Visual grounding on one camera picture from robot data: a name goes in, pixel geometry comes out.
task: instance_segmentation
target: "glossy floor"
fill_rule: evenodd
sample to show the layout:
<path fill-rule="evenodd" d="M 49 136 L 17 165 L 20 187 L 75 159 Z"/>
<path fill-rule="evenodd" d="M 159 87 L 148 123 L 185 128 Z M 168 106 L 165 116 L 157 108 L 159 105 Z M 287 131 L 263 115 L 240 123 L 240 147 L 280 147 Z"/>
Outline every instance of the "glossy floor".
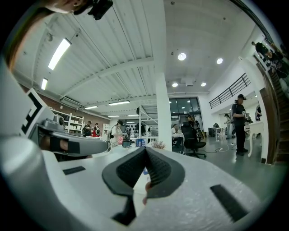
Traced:
<path fill-rule="evenodd" d="M 261 163 L 261 138 L 253 139 L 253 152 L 250 158 L 247 155 L 236 156 L 236 139 L 216 142 L 215 138 L 206 139 L 206 146 L 199 149 L 199 153 L 206 153 L 206 161 L 209 161 L 230 175 L 236 177 L 249 186 L 261 199 L 278 191 L 287 166 L 283 164 L 267 165 Z M 223 148 L 222 152 L 214 152 L 217 148 Z M 245 148 L 250 150 L 249 141 L 245 141 Z"/>

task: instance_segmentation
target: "textured black pad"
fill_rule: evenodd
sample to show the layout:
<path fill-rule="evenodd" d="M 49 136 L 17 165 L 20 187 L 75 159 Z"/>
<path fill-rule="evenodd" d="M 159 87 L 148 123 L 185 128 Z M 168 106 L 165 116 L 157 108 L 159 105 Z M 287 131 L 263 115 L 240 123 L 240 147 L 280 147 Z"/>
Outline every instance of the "textured black pad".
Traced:
<path fill-rule="evenodd" d="M 242 205 L 222 185 L 214 185 L 210 189 L 234 222 L 248 214 Z"/>
<path fill-rule="evenodd" d="M 79 171 L 83 171 L 83 170 L 85 170 L 84 167 L 78 166 L 78 167 L 75 167 L 75 168 L 64 169 L 63 172 L 64 172 L 65 175 L 69 175 L 69 174 L 73 174 L 73 173 L 76 173 L 76 172 L 79 172 Z"/>
<path fill-rule="evenodd" d="M 148 198 L 169 196 L 185 178 L 185 170 L 178 162 L 151 148 L 141 147 L 107 165 L 102 173 L 103 181 L 114 194 L 132 196 L 133 187 L 145 167 L 152 187 Z"/>

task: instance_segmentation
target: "ceiling light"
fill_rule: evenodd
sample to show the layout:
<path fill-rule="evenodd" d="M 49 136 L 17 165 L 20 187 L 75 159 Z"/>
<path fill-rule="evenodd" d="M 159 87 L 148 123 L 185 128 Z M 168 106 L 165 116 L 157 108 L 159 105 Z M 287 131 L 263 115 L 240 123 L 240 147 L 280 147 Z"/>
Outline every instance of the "ceiling light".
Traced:
<path fill-rule="evenodd" d="M 218 60 L 217 60 L 217 64 L 221 64 L 223 62 L 223 59 L 222 58 L 219 58 Z"/>
<path fill-rule="evenodd" d="M 86 107 L 85 109 L 93 109 L 93 108 L 97 108 L 98 106 L 90 106 L 90 107 Z"/>
<path fill-rule="evenodd" d="M 113 105 L 125 104 L 125 103 L 130 103 L 130 102 L 129 101 L 122 101 L 122 102 L 116 102 L 116 103 L 109 103 L 109 105 L 113 106 Z"/>
<path fill-rule="evenodd" d="M 186 54 L 185 54 L 185 53 L 181 53 L 181 54 L 178 55 L 177 58 L 178 58 L 180 61 L 183 61 L 183 60 L 186 59 Z"/>
<path fill-rule="evenodd" d="M 42 89 L 42 90 L 45 90 L 47 82 L 48 82 L 48 79 L 43 78 L 43 80 L 42 80 L 42 85 L 41 85 L 41 89 Z"/>
<path fill-rule="evenodd" d="M 62 42 L 60 43 L 60 45 L 56 49 L 52 59 L 50 60 L 49 65 L 48 65 L 48 67 L 51 70 L 54 70 L 54 68 L 55 68 L 56 64 L 58 63 L 59 59 L 62 57 L 64 52 L 68 49 L 68 47 L 70 47 L 70 45 L 71 45 L 71 42 L 68 41 L 67 38 L 64 38 L 62 40 Z"/>

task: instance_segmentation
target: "person in white shirt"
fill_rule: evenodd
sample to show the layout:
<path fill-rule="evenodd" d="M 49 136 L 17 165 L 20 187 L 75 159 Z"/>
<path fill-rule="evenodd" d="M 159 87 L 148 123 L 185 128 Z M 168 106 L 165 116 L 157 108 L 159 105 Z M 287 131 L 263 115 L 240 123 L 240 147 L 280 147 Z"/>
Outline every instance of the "person in white shirt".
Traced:
<path fill-rule="evenodd" d="M 112 147 L 117 146 L 118 145 L 118 138 L 120 136 L 123 136 L 123 133 L 121 131 L 121 126 L 123 126 L 123 122 L 121 120 L 119 120 L 117 122 L 117 124 L 112 127 L 112 132 L 111 132 L 111 136 L 110 136 Z"/>
<path fill-rule="evenodd" d="M 180 147 L 180 144 L 182 143 L 182 137 L 174 137 L 173 135 L 174 134 L 179 134 L 179 127 L 178 125 L 174 125 L 172 127 L 172 141 L 176 141 L 176 147 L 179 148 Z"/>

